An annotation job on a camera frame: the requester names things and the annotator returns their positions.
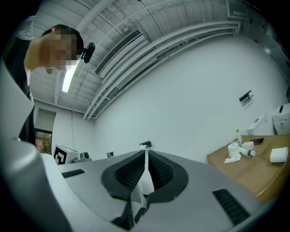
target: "white wall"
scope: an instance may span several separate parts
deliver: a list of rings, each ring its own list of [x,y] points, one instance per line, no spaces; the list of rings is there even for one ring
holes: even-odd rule
[[[286,89],[250,39],[214,39],[168,59],[116,99],[96,119],[96,149],[120,155],[151,140],[153,150],[205,163],[236,129],[245,134],[257,117],[287,103]],[[244,109],[239,97],[249,90]]]
[[[83,115],[81,113],[74,112],[72,114],[70,110],[39,101],[34,101],[34,106],[47,111],[56,112],[53,125],[52,152],[55,148],[55,144],[60,144],[70,148],[75,147],[75,150],[78,151],[87,151],[93,160],[96,159],[93,120],[83,120]]]

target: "wall-mounted sensor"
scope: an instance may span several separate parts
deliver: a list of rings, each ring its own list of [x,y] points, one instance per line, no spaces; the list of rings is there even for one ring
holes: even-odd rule
[[[239,98],[240,102],[242,102],[243,100],[245,100],[244,102],[250,100],[250,98],[253,96],[253,95],[250,96],[250,94],[249,94],[250,92],[252,92],[252,90],[250,90],[249,92],[247,92],[246,94],[244,94],[243,96],[241,96]]]
[[[112,151],[107,153],[107,157],[108,157],[108,158],[110,158],[110,157],[112,157],[112,156],[114,156],[114,153],[113,153]]]
[[[147,147],[152,147],[151,141],[149,141],[149,140],[146,142],[140,143],[139,145],[141,145],[141,146],[146,145]]]

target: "white appliance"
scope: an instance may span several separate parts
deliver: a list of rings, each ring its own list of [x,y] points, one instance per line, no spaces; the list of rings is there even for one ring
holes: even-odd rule
[[[65,146],[61,146],[58,144],[55,145],[53,157],[57,164],[70,164],[73,163],[75,158],[79,160],[79,158],[81,158],[82,156],[84,156],[84,161],[92,160],[90,159],[87,152],[79,152]]]
[[[274,135],[272,122],[265,115],[258,117],[246,131],[248,135]]]
[[[275,109],[272,119],[274,127],[279,135],[290,134],[290,103],[283,105]]]

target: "person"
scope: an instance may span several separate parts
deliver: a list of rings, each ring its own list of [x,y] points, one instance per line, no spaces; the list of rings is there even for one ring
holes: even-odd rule
[[[23,21],[11,38],[3,55],[3,60],[11,76],[33,103],[29,88],[31,73],[44,67],[65,70],[77,61],[84,49],[80,33],[66,25],[58,24],[46,30],[40,38],[33,38],[33,20],[31,16]],[[28,116],[19,138],[35,145],[34,108]]]

